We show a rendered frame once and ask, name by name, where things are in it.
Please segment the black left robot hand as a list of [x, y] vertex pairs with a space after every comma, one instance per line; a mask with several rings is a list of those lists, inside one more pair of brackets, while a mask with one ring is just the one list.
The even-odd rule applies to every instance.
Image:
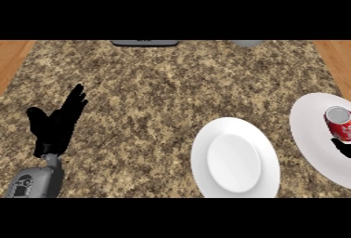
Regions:
[[84, 87], [78, 84], [68, 94], [62, 108], [50, 115], [37, 107], [28, 108], [30, 131], [37, 137], [32, 155], [37, 158], [49, 153], [61, 155], [65, 152], [74, 127], [89, 104], [86, 95]]

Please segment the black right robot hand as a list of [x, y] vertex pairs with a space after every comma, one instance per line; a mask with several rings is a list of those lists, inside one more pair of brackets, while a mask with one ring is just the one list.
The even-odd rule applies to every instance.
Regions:
[[341, 151], [341, 153], [351, 158], [351, 144], [345, 144], [342, 141], [338, 139], [332, 139], [332, 142], [336, 146], [336, 149]]

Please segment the white plate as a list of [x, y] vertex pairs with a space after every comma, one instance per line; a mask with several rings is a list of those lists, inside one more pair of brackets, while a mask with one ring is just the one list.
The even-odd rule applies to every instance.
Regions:
[[263, 131], [243, 119], [223, 117], [202, 127], [192, 144], [190, 168], [204, 197], [277, 195], [277, 154]]
[[289, 114], [291, 132], [308, 163], [335, 183], [351, 189], [351, 158], [335, 147], [323, 119], [332, 106], [351, 111], [351, 101], [336, 95], [310, 93], [301, 96]]

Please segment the red soda can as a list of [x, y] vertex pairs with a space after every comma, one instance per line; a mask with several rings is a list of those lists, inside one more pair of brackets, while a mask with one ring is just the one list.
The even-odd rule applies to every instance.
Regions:
[[323, 118], [332, 136], [341, 141], [351, 141], [351, 112], [341, 106], [332, 106]]

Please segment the dark grey flat appliance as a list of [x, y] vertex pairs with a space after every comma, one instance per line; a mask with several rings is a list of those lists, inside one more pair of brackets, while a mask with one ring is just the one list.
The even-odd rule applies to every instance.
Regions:
[[177, 46], [178, 40], [112, 40], [115, 46], [133, 46], [133, 47], [167, 47]]

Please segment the grey round object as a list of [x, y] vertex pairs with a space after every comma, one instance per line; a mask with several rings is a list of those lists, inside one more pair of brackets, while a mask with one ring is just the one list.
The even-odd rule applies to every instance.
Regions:
[[232, 40], [237, 46], [254, 47], [264, 42], [264, 40]]

